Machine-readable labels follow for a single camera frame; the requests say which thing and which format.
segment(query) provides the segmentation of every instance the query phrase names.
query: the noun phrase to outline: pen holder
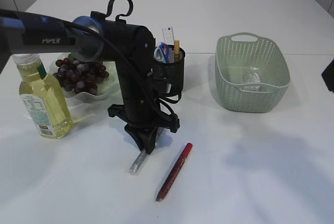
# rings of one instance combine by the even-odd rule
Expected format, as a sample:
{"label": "pen holder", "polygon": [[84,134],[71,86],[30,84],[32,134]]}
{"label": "pen holder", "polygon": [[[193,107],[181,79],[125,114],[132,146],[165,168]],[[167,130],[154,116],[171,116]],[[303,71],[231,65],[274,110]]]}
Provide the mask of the pen holder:
{"label": "pen holder", "polygon": [[162,93],[164,97],[172,97],[175,95],[181,94],[183,90],[183,81],[184,81],[184,58],[186,53],[182,48],[180,48],[180,60],[174,61],[174,46],[168,45],[170,48],[169,60],[173,61],[172,63],[163,63],[154,60],[153,63],[153,77],[154,79],[164,80],[167,83],[172,85],[169,93]]}

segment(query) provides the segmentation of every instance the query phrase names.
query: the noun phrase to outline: piper logo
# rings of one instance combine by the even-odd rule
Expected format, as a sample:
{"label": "piper logo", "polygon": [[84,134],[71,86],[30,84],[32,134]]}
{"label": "piper logo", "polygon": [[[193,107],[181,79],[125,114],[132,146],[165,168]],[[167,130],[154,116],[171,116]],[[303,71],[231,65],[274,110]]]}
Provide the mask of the piper logo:
{"label": "piper logo", "polygon": [[42,40],[42,44],[60,44],[60,42],[61,42],[60,38]]}

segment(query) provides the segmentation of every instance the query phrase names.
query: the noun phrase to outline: black object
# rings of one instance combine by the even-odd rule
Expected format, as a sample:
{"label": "black object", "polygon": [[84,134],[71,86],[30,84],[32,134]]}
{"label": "black object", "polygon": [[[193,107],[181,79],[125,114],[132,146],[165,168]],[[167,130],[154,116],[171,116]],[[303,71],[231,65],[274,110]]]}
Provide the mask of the black object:
{"label": "black object", "polygon": [[334,60],[326,67],[321,76],[328,90],[334,92]]}
{"label": "black object", "polygon": [[[140,150],[151,153],[155,147],[158,127],[176,133],[180,120],[171,107],[160,98],[159,89],[165,80],[152,75],[153,52],[156,47],[152,33],[144,26],[128,25],[120,16],[106,20],[115,0],[110,0],[107,14],[92,11],[74,23],[49,16],[0,9],[0,64],[4,66],[12,54],[72,52],[81,61],[115,61],[124,105],[111,105],[110,117],[118,116]],[[163,104],[171,114],[160,110]]]}
{"label": "black object", "polygon": [[[168,45],[171,50],[174,50],[173,45]],[[153,77],[156,80],[161,80],[172,85],[169,93],[159,92],[162,97],[172,97],[180,95],[183,90],[184,83],[184,58],[186,54],[180,48],[180,60],[174,63],[163,63],[154,60]]]}

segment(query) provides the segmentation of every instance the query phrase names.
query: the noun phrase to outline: basket handle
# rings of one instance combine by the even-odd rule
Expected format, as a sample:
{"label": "basket handle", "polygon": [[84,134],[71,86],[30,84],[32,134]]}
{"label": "basket handle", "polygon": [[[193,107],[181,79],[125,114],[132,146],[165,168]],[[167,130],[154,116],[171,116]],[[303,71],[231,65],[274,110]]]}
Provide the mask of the basket handle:
{"label": "basket handle", "polygon": [[[280,90],[280,88],[270,85],[270,84],[265,84],[265,83],[247,83],[247,84],[242,84],[242,85],[234,85],[239,89],[241,92],[256,92],[256,93],[273,93],[277,90]],[[267,87],[270,88],[271,91],[251,91],[251,90],[245,90],[245,87],[251,87],[251,86],[256,86],[256,87]]]}
{"label": "basket handle", "polygon": [[243,40],[233,40],[232,38],[235,37],[235,36],[250,36],[250,37],[256,38],[256,40],[253,41],[253,42],[258,41],[258,39],[260,38],[260,36],[258,36],[256,34],[253,34],[253,33],[250,33],[250,32],[240,32],[240,33],[236,33],[236,34],[230,35],[229,36],[230,40],[236,41],[236,42],[245,42]]}

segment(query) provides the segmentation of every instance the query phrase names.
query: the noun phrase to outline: grapes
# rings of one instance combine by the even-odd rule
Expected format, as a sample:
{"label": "grapes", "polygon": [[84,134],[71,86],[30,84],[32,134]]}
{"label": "grapes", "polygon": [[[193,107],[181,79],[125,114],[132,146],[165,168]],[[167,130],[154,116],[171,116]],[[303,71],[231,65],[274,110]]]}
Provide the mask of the grapes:
{"label": "grapes", "polygon": [[69,79],[64,79],[63,85],[64,85],[64,87],[72,87],[73,88],[72,83]]}
{"label": "grapes", "polygon": [[99,66],[99,70],[101,70],[101,71],[105,71],[105,70],[106,70],[106,67],[103,66],[103,65],[101,65],[101,66]]}
{"label": "grapes", "polygon": [[97,84],[99,84],[99,83],[103,82],[103,78],[100,77],[100,76],[98,76],[98,77],[95,78],[95,82],[96,82]]}
{"label": "grapes", "polygon": [[60,67],[63,64],[62,60],[56,60],[56,66]]}
{"label": "grapes", "polygon": [[73,87],[65,87],[64,86],[64,90],[67,92],[71,92],[73,90]]}
{"label": "grapes", "polygon": [[62,81],[64,79],[65,75],[63,73],[57,73],[56,74],[56,78],[59,80],[59,81]]}
{"label": "grapes", "polygon": [[84,66],[85,66],[85,71],[86,72],[89,71],[89,65],[87,63],[85,63]]}
{"label": "grapes", "polygon": [[70,64],[69,65],[69,69],[71,69],[71,70],[76,70],[77,69],[77,66],[75,65],[75,64]]}
{"label": "grapes", "polygon": [[69,58],[64,58],[63,64],[69,65],[71,64],[71,60]]}
{"label": "grapes", "polygon": [[103,71],[103,78],[109,78],[109,73],[107,71]]}
{"label": "grapes", "polygon": [[73,72],[72,70],[68,70],[68,71],[66,71],[64,74],[65,74],[65,77],[66,77],[67,79],[70,79],[73,73],[74,73],[74,72]]}
{"label": "grapes", "polygon": [[98,70],[98,76],[99,76],[99,77],[103,77],[103,75],[104,75],[104,71],[102,71],[102,70]]}
{"label": "grapes", "polygon": [[98,94],[97,83],[103,82],[109,77],[106,66],[102,62],[81,62],[69,54],[63,60],[57,60],[58,72],[53,76],[57,78],[65,91],[74,89],[76,94],[88,92],[92,95]]}
{"label": "grapes", "polygon": [[77,65],[77,69],[79,69],[80,71],[84,72],[86,70],[86,67],[84,64],[79,64]]}
{"label": "grapes", "polygon": [[75,88],[78,88],[78,89],[83,89],[85,87],[85,82],[83,82],[82,80],[81,81],[78,81]]}
{"label": "grapes", "polygon": [[78,75],[81,75],[81,74],[82,74],[82,71],[80,71],[79,69],[75,69],[75,70],[73,70],[73,73],[78,74]]}
{"label": "grapes", "polygon": [[73,82],[78,82],[79,79],[80,79],[80,75],[78,75],[78,74],[72,74],[70,79]]}
{"label": "grapes", "polygon": [[94,89],[94,88],[91,88],[91,89],[89,89],[89,93],[92,94],[92,95],[96,95],[98,93],[98,90]]}

